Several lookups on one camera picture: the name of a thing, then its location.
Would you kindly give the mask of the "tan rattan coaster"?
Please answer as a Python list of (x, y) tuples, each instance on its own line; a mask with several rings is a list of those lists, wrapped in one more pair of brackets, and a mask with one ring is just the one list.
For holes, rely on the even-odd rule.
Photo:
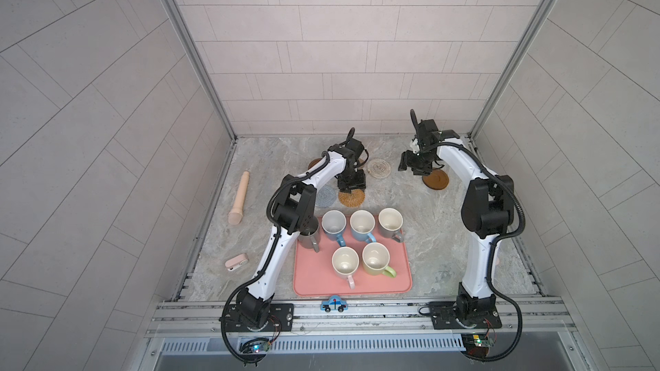
[(365, 201), (365, 192), (362, 189), (355, 189), (350, 193), (339, 192), (338, 200), (347, 208), (357, 208)]

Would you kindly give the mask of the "brown wooden coaster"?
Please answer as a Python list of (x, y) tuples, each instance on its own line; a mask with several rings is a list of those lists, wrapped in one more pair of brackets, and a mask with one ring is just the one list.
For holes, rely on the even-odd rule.
[(444, 190), (450, 183), (447, 173), (441, 169), (434, 169), (429, 175), (422, 177), (423, 183), (431, 190)]
[(314, 165), (316, 165), (319, 161), (321, 161), (321, 158), (316, 158), (316, 159), (312, 160), (308, 165), (308, 169), (313, 168)]

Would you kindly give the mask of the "multicolour woven rope coaster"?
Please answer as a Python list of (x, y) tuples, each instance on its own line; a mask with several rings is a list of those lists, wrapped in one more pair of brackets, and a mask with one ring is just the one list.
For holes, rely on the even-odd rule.
[(391, 165), (382, 158), (370, 159), (366, 170), (370, 176), (378, 180), (384, 180), (391, 175)]

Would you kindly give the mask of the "light blue woven coaster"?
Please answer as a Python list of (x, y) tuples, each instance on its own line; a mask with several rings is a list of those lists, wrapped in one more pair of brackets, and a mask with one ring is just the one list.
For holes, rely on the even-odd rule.
[(316, 207), (320, 209), (329, 208), (337, 199), (338, 194), (332, 187), (323, 187), (317, 191)]

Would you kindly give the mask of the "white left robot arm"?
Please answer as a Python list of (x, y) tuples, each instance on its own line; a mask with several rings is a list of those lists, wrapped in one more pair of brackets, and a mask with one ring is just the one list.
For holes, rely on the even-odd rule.
[(228, 298), (229, 302), (236, 302), (238, 312), (255, 326), (261, 326), (267, 319), (278, 276), (297, 238), (318, 230), (314, 215), (317, 191), (331, 180), (337, 181), (341, 192), (366, 189), (364, 162), (360, 160), (365, 151), (363, 143), (350, 131), (345, 141), (329, 147), (322, 153), (321, 161), (305, 173), (285, 176), (269, 199), (266, 217), (273, 226), (259, 269)]

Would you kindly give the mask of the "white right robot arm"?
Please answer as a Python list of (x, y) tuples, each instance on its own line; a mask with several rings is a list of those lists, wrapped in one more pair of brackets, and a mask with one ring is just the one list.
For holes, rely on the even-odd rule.
[(462, 324), (477, 322), (494, 310), (492, 290), (494, 258), (498, 237), (505, 235), (517, 209), (510, 177), (495, 175), (465, 147), (459, 135), (440, 131), (434, 120), (417, 120), (411, 113), (415, 136), (400, 158), (400, 171), (411, 169), (416, 176), (429, 176), (437, 161), (449, 166), (467, 187), (461, 209), (465, 228), (472, 233), (469, 262), (459, 283), (455, 314)]

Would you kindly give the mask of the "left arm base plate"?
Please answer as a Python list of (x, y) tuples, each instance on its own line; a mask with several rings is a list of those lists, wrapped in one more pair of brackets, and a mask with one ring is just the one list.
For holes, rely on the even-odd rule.
[(270, 304), (258, 312), (238, 308), (230, 304), (229, 311), (222, 314), (220, 321), (225, 323), (230, 333), (252, 331), (291, 331), (294, 305), (291, 303)]

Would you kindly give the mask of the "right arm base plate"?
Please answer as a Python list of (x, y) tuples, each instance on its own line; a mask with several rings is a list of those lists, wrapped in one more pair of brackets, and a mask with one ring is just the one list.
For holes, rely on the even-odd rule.
[(487, 299), (477, 302), (430, 302), (428, 308), (435, 330), (469, 331), (502, 327), (495, 304)]

